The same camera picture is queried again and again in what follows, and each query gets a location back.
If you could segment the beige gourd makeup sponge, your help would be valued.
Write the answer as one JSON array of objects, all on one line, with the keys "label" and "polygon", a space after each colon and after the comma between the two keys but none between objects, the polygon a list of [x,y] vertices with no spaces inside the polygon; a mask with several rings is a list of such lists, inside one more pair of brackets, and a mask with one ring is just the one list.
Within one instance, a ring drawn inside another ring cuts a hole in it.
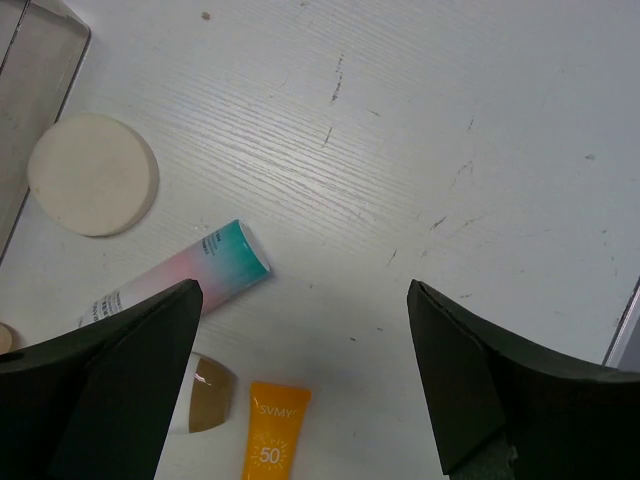
[{"label": "beige gourd makeup sponge", "polygon": [[0,324],[0,354],[9,353],[13,346],[14,336],[12,330],[8,326]]}]

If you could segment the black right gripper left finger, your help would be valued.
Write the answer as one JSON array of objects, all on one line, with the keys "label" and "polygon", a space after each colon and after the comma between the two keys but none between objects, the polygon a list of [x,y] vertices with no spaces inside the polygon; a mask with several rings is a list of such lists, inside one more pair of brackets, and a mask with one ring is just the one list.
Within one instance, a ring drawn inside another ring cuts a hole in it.
[{"label": "black right gripper left finger", "polygon": [[1,357],[4,479],[151,479],[202,307],[182,281]]}]

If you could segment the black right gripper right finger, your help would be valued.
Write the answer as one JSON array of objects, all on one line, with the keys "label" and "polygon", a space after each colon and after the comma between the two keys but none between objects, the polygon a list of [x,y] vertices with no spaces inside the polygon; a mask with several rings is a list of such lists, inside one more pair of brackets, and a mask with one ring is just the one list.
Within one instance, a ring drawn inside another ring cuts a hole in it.
[{"label": "black right gripper right finger", "polygon": [[635,479],[639,376],[534,343],[421,281],[409,324],[452,479]]}]

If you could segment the orange sunscreen tube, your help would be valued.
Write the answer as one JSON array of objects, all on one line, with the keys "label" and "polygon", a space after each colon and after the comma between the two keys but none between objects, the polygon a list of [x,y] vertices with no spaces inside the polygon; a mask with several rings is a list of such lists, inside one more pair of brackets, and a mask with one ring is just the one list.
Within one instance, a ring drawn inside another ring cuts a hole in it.
[{"label": "orange sunscreen tube", "polygon": [[243,479],[290,478],[311,398],[311,391],[305,388],[251,384]]}]

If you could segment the white bottle with brown cap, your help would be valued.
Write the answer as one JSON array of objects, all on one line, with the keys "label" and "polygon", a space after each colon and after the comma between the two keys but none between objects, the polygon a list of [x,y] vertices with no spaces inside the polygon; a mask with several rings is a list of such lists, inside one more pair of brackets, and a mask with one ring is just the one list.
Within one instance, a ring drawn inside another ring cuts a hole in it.
[{"label": "white bottle with brown cap", "polygon": [[169,425],[170,434],[199,433],[222,425],[229,417],[235,374],[223,364],[192,352]]}]

